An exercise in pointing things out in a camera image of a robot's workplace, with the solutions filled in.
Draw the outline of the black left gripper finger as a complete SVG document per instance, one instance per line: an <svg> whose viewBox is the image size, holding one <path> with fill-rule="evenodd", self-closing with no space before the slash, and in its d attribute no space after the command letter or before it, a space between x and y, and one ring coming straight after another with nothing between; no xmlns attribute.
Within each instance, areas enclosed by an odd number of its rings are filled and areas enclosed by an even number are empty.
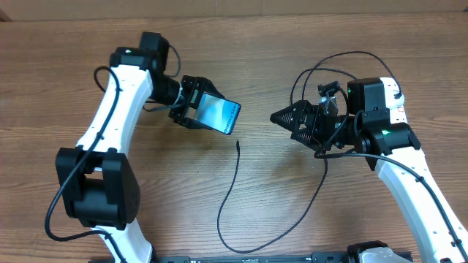
<svg viewBox="0 0 468 263"><path fill-rule="evenodd" d="M210 94L212 96L224 99L224 95L222 95L215 87L215 85L205 77L198 77L197 78L197 87L199 91L203 93Z"/></svg>
<svg viewBox="0 0 468 263"><path fill-rule="evenodd" d="M179 124L188 129L207 129L212 130L210 126L207 126L199 121L192 118L184 117L180 120Z"/></svg>

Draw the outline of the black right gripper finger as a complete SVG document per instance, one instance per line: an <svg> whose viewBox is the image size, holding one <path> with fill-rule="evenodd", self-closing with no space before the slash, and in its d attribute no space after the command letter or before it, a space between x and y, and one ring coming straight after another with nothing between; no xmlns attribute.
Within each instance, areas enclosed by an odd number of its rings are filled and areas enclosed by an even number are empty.
<svg viewBox="0 0 468 263"><path fill-rule="evenodd" d="M301 125L311 126L317 107L307 100L299 100L290 106L272 113L270 121L290 132L299 132Z"/></svg>
<svg viewBox="0 0 468 263"><path fill-rule="evenodd" d="M290 138L312 150L319 150L322 147L322 139L315 132L307 128L294 131Z"/></svg>

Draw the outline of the black Samsung Galaxy smartphone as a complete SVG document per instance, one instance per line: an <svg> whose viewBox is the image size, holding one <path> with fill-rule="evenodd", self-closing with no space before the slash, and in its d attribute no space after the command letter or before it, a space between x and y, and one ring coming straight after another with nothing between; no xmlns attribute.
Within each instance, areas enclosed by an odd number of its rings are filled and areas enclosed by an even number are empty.
<svg viewBox="0 0 468 263"><path fill-rule="evenodd" d="M229 135L233 132L241 105L237 102L204 93L201 96L194 119L212 129Z"/></svg>

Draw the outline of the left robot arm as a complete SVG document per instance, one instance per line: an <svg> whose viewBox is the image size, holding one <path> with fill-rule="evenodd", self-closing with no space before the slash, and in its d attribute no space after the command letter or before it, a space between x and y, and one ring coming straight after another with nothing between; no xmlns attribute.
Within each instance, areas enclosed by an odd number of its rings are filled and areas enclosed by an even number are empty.
<svg viewBox="0 0 468 263"><path fill-rule="evenodd" d="M140 187L128 160L129 146L147 102L169 112L188 129L213 130L218 120L187 117L203 96L221 98L204 77L166 75L170 43L144 32L140 45L117 47L104 66L105 95L86 133L74 148L60 148L56 171L60 188L45 216L47 235L60 242L99 235L115 262L157 262L154 246L143 236L137 212Z"/></svg>

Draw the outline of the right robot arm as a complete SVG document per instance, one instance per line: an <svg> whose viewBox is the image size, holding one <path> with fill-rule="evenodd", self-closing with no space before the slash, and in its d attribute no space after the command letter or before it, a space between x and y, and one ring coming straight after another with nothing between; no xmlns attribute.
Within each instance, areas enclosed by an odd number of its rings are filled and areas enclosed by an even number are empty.
<svg viewBox="0 0 468 263"><path fill-rule="evenodd" d="M314 150L317 159L364 158L387 186L425 262L466 262L467 230L436 184L420 140L408 124L404 95L391 77L352 80L338 114L338 82L319 85L319 104L299 100L272 123Z"/></svg>

